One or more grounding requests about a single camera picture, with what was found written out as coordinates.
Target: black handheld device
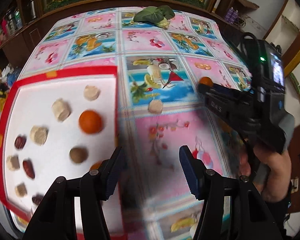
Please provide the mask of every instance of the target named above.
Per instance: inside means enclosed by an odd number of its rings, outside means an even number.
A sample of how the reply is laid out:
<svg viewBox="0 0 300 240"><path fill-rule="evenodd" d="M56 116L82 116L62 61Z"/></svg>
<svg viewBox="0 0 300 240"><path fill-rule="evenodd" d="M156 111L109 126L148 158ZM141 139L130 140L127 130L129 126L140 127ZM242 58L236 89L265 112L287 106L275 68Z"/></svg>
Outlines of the black handheld device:
<svg viewBox="0 0 300 240"><path fill-rule="evenodd" d="M260 140L281 154L290 143L294 117L284 109L285 87L280 54L252 33L243 34L240 48L240 54L252 74L249 91L229 89L218 84L199 84L198 88L205 95L207 108L241 136L251 166L250 179L261 183L269 169L260 165L253 153L253 146Z"/></svg>

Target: table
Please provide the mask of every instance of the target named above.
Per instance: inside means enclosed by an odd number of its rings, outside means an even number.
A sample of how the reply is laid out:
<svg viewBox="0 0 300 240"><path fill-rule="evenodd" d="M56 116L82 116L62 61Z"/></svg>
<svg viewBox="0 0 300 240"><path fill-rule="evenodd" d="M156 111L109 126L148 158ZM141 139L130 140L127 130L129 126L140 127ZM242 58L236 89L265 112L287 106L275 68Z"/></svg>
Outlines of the table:
<svg viewBox="0 0 300 240"><path fill-rule="evenodd" d="M202 202L190 194L178 158L192 154L223 176L234 176L237 134L203 107L201 77L248 90L251 75L217 24L175 11L168 30L135 23L143 7L109 8L58 21L32 52L18 79L58 69L118 66L119 144L127 155L121 175L129 239L190 239ZM151 100L163 112L148 112ZM229 199L225 201L226 218Z"/></svg>

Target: metal screw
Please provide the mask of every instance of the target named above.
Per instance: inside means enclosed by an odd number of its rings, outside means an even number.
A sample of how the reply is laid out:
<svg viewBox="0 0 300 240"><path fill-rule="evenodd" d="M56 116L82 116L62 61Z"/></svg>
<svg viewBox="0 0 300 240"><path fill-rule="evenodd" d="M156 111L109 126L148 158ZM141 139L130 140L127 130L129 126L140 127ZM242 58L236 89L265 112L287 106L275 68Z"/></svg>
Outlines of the metal screw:
<svg viewBox="0 0 300 240"><path fill-rule="evenodd" d="M215 174L215 171L214 171L213 169L207 169L207 170L206 170L206 173L207 173L208 175L214 175L214 174Z"/></svg>
<svg viewBox="0 0 300 240"><path fill-rule="evenodd" d="M249 177L246 176L246 175L241 175L240 176L240 180L243 181L243 182L248 182L249 181Z"/></svg>
<svg viewBox="0 0 300 240"><path fill-rule="evenodd" d="M60 176L60 177L57 177L56 182L57 182L57 183L61 183L61 182L63 182L64 180L65 180L65 177Z"/></svg>
<svg viewBox="0 0 300 240"><path fill-rule="evenodd" d="M91 170L91 171L89 172L89 174L90 174L91 176L95 176L95 175L97 175L98 173L99 173L98 170Z"/></svg>

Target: purple bottle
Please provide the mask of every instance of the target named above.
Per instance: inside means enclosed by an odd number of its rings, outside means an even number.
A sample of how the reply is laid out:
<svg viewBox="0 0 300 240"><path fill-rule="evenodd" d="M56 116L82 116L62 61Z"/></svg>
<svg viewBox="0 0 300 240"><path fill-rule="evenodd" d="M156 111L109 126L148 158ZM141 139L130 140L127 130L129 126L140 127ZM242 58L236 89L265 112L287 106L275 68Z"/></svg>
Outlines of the purple bottle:
<svg viewBox="0 0 300 240"><path fill-rule="evenodd" d="M234 21L237 19L237 17L238 17L238 10L235 10L229 19L229 23L233 24Z"/></svg>
<svg viewBox="0 0 300 240"><path fill-rule="evenodd" d="M228 22L229 21L229 19L230 19L230 17L231 17L231 15L232 15L232 13L233 13L233 8L231 7L231 8L229 8L229 10L228 10L228 12L227 12L227 14L226 14L226 16L225 16L225 20Z"/></svg>

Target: printed red umbrella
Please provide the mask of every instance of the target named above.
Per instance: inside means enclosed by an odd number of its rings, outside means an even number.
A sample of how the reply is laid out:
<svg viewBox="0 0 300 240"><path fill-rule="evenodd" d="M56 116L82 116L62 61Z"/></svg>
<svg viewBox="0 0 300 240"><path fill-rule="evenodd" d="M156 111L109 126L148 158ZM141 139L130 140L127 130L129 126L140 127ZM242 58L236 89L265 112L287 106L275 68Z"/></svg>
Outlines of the printed red umbrella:
<svg viewBox="0 0 300 240"><path fill-rule="evenodd" d="M180 78L176 73L174 73L173 71L170 72L169 78L167 83L163 86L162 89L164 89L168 84L171 83L171 81L183 81L182 78Z"/></svg>

